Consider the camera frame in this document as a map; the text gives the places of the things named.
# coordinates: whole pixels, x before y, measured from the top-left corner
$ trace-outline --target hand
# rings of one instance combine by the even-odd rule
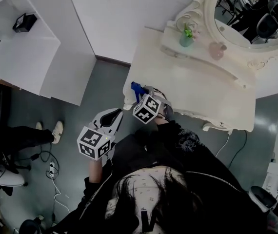
[[[102,179],[102,159],[89,162],[89,183],[100,183]]]

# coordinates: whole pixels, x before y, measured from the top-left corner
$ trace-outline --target black pants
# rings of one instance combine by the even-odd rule
[[[183,171],[182,164],[158,140],[157,133],[145,136],[145,141],[143,141],[138,137],[139,131],[116,144],[112,158],[116,177],[121,178],[139,169],[159,165]]]
[[[24,148],[51,143],[53,140],[54,137],[49,130],[0,125],[0,152],[5,155],[14,154]]]
[[[260,19],[266,14],[264,10],[248,10],[244,16],[239,20],[239,22],[233,24],[231,27],[238,32],[245,30],[243,36],[250,42],[258,36],[257,34],[257,24]]]

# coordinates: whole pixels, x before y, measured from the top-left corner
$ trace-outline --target white cable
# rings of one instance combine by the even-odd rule
[[[276,196],[276,199],[277,199],[278,195]]]
[[[61,192],[60,192],[60,190],[57,188],[57,186],[56,186],[56,184],[55,184],[55,181],[54,181],[54,179],[52,178],[52,176],[51,176],[51,179],[52,179],[52,183],[53,183],[53,185],[55,186],[55,188],[57,189],[57,191],[59,192],[59,193],[57,193],[55,196],[54,196],[54,200],[59,204],[59,205],[61,205],[61,206],[63,206],[63,207],[65,207],[67,210],[68,210],[68,212],[69,213],[71,213],[71,211],[70,211],[70,209],[67,207],[67,206],[65,206],[65,205],[63,205],[63,204],[61,204],[59,201],[57,201],[56,200],[56,197],[58,196],[58,195],[60,195],[61,194]]]
[[[109,158],[108,155],[109,152],[107,152],[105,155],[106,157],[111,161],[111,166],[113,167],[113,162],[112,160]],[[101,190],[101,188],[104,186],[104,184],[109,180],[109,178],[112,176],[113,174],[113,170],[111,170],[111,174],[110,176],[102,183],[102,185],[99,187],[99,189],[92,195],[91,199],[86,203],[85,209],[83,210],[82,214],[80,215],[80,220],[82,218],[82,216],[85,214],[85,211],[87,210],[88,206],[91,204],[91,202],[94,200],[94,198],[97,196],[98,192]]]
[[[217,157],[217,155],[219,154],[219,152],[225,147],[225,145],[227,145],[227,143],[228,143],[228,141],[229,141],[229,138],[230,138],[230,134],[228,133],[228,138],[227,138],[226,143],[222,146],[222,148],[219,149],[219,151],[217,152],[217,154],[216,154],[215,157]]]

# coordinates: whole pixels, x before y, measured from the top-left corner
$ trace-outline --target blue object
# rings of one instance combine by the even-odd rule
[[[134,81],[131,83],[131,89],[135,91],[137,103],[140,102],[139,95],[143,96],[144,94],[149,93],[149,91],[145,90],[139,83],[136,83]]]

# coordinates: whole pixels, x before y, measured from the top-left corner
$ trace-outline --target black box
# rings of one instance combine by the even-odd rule
[[[33,27],[34,23],[36,22],[37,17],[32,14],[32,15],[26,15],[23,14],[22,16],[20,16],[15,25],[12,27],[12,29],[15,32],[29,32],[31,30],[31,28]]]

